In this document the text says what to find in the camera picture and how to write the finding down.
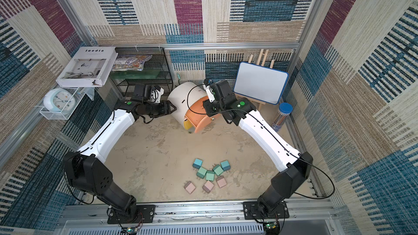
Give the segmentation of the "white round drawer cabinet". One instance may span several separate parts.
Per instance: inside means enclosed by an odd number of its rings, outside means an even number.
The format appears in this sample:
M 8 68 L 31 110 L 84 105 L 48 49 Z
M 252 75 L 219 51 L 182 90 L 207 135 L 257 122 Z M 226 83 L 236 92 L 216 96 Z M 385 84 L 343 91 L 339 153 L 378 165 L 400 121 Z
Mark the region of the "white round drawer cabinet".
M 186 129 L 186 113 L 189 107 L 204 97 L 207 97 L 206 91 L 193 82 L 179 85 L 168 96 L 168 101 L 176 107 L 176 111 L 172 112 L 172 116 Z

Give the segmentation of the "blue plug cube three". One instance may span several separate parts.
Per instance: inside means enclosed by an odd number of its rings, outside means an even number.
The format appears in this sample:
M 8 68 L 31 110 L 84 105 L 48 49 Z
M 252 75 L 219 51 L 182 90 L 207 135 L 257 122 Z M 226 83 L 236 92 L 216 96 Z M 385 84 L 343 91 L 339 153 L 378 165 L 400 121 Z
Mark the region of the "blue plug cube three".
M 231 169 L 231 165 L 230 165 L 228 160 L 222 161 L 221 162 L 221 167 L 224 171 L 228 171 L 228 170 Z

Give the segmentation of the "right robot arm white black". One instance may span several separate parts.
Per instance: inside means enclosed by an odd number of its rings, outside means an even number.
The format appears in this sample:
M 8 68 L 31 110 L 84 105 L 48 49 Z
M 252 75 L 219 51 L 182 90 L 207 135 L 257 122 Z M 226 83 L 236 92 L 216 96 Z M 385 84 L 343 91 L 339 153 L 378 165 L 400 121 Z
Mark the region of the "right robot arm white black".
M 248 99 L 237 98 L 226 80 L 214 82 L 204 80 L 208 100 L 203 102 L 206 115 L 220 114 L 228 124 L 235 124 L 247 132 L 267 153 L 279 171 L 271 179 L 267 190 L 258 198 L 256 214 L 263 218 L 278 215 L 278 206 L 284 206 L 297 189 L 308 179 L 313 158 L 308 153 L 300 153 L 280 137 L 266 123 L 256 106 Z

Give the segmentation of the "blue plug cube one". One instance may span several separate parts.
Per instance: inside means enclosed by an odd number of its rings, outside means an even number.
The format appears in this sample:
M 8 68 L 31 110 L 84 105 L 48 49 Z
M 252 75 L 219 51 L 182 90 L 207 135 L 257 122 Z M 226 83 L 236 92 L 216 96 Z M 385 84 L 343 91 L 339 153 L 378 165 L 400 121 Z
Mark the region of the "blue plug cube one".
M 192 167 L 195 169 L 200 169 L 202 167 L 203 161 L 201 159 L 196 158 L 192 164 Z

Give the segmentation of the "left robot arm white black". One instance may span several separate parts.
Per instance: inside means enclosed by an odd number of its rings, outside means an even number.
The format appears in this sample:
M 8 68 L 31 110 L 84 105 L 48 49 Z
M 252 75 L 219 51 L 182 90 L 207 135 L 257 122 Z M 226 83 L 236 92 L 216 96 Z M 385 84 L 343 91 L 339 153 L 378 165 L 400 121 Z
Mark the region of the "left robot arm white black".
M 139 118 L 150 120 L 170 115 L 177 108 L 168 100 L 148 102 L 128 100 L 117 103 L 112 115 L 84 146 L 63 157 L 63 169 L 68 188 L 89 193 L 109 205 L 109 223 L 140 221 L 136 198 L 123 191 L 105 166 L 106 159 L 125 131 Z

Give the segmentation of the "green plug cube one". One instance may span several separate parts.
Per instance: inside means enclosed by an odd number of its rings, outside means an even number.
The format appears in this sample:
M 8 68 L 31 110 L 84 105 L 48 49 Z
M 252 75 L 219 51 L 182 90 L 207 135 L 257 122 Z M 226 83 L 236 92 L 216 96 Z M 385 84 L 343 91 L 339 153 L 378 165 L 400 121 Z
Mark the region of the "green plug cube one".
M 221 176 L 224 173 L 223 168 L 219 164 L 215 165 L 212 170 L 217 176 Z

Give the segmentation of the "pink top drawer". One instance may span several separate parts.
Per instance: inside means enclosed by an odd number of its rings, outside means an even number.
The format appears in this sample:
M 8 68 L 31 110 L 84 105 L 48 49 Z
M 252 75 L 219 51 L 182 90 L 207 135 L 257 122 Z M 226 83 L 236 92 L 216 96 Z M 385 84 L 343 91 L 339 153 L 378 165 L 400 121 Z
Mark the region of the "pink top drawer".
M 185 119 L 188 119 L 192 124 L 193 127 L 189 129 L 191 131 L 194 129 L 194 133 L 198 133 L 202 131 L 206 126 L 208 126 L 211 122 L 215 121 L 220 117 L 219 114 L 209 117 L 206 115 L 206 111 L 203 107 L 203 102 L 207 101 L 208 97 L 202 97 L 200 100 L 195 102 L 191 109 L 186 112 Z

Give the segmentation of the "yellow drawer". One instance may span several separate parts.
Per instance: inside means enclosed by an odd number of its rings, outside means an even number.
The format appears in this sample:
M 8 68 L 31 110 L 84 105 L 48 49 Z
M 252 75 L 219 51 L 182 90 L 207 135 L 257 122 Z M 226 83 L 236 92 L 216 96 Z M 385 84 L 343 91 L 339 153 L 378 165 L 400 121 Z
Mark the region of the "yellow drawer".
M 186 130 L 189 130 L 189 129 L 191 129 L 193 127 L 193 124 L 188 120 L 188 119 L 185 119 L 184 120 L 184 128 L 186 129 Z

